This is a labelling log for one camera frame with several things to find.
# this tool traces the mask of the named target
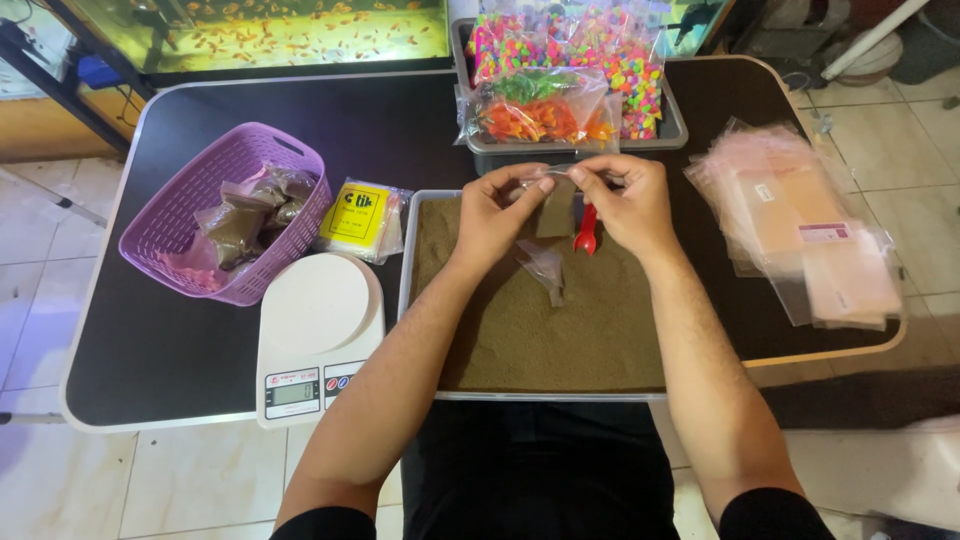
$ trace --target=scale platform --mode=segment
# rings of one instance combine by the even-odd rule
[[[260,309],[257,422],[272,429],[320,420],[384,331],[383,291],[362,260],[320,254],[288,266]]]

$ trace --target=person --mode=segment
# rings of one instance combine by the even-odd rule
[[[497,201],[544,171],[512,165],[464,187],[449,261],[317,425],[273,540],[374,538],[377,497],[401,455],[408,540],[679,538],[646,404],[434,401],[470,296],[554,181]],[[670,416],[720,538],[832,538],[674,234],[663,165],[606,155],[568,174],[647,275]]]

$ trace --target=hand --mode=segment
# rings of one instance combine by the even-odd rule
[[[476,271],[482,278],[503,258],[516,240],[523,222],[553,189],[553,179],[544,177],[531,185],[507,208],[499,201],[511,183],[542,176],[546,165],[521,163],[491,171],[464,186],[460,205],[460,234],[451,262]]]
[[[625,189],[610,191],[598,173]],[[640,262],[680,248],[670,221],[666,170],[657,161],[622,154],[583,160],[567,172],[597,209],[607,232]]]

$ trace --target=red measuring spoon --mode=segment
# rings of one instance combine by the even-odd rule
[[[584,206],[584,220],[580,222],[580,232],[573,239],[573,251],[584,248],[593,257],[597,249],[597,239],[593,236],[593,228],[597,224],[597,209],[593,205]]]

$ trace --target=yellow label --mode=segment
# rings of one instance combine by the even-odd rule
[[[320,224],[320,236],[369,248],[383,227],[383,210],[390,191],[369,185],[346,183],[337,202]]]

